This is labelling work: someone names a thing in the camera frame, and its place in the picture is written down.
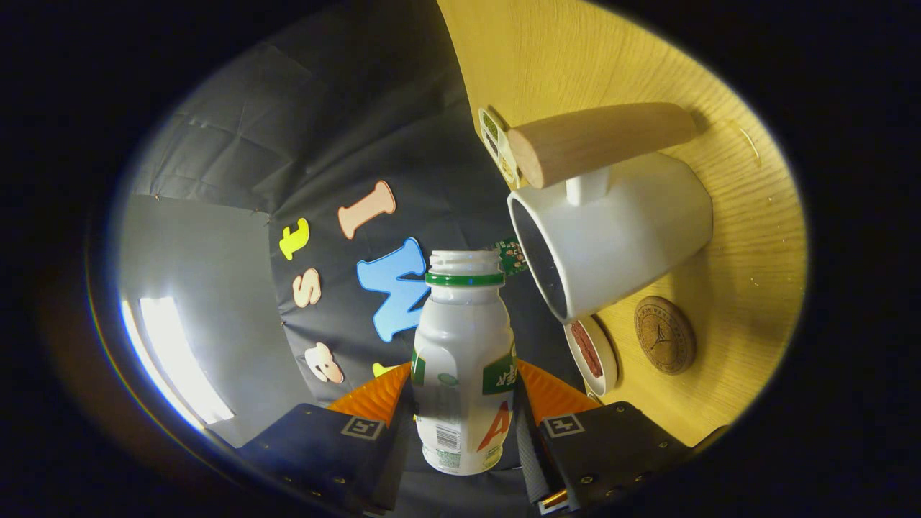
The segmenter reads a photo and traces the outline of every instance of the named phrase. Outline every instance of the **light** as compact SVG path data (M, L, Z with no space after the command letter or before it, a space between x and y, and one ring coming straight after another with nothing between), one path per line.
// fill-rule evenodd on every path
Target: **light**
M134 346L134 353L136 353L137 357L141 360L141 366L144 367L147 376L154 382L154 385L160 393L163 394L167 402L179 412L179 415L194 428L200 430L202 422L185 407L179 397L176 396L176 393L169 388L167 381L160 375L160 371L157 370L154 361L150 358L150 355L147 354L147 349L144 347L144 343L141 342L141 334L137 330L137 324L134 323L134 314L131 311L131 304L129 304L127 300L122 301L122 319L124 320L125 329L128 330L128 337L131 338L131 345Z
M192 354L173 298L141 299L141 314L154 354L192 412L207 424L232 418L233 412L204 377Z

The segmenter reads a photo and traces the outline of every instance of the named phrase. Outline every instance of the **wooden table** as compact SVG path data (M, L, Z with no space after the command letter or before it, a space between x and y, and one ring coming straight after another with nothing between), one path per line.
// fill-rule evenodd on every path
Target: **wooden table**
M602 401L637 406L689 445L731 423L783 357L806 282L802 210L776 142L718 77L599 7L575 0L437 1L474 121L486 106L514 127L597 106L667 101L705 128L664 152L690 165L712 196L713 240L596 315L621 367ZM694 327L697 358L682 374L657 371L640 349L634 308L648 295L673 301Z

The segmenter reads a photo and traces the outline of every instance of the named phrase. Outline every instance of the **white plastic bottle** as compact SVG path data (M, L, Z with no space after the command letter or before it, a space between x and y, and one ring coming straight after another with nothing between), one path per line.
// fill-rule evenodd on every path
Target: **white plastic bottle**
M415 330L416 428L426 461L475 475L502 457L518 378L515 342L499 298L505 275L492 252L432 252L432 293Z

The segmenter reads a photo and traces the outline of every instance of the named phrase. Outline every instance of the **wooden cylinder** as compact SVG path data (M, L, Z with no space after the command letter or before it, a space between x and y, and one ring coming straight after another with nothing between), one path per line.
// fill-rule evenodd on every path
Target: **wooden cylinder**
M542 189L583 172L687 142L691 114L669 102L618 104L521 125L508 143L528 183Z

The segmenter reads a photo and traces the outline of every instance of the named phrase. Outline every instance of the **round coaster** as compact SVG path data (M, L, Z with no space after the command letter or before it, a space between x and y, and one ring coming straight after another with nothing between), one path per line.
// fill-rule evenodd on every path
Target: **round coaster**
M694 330L677 306L661 297L646 297L634 312L636 337L656 369L678 374L694 362Z

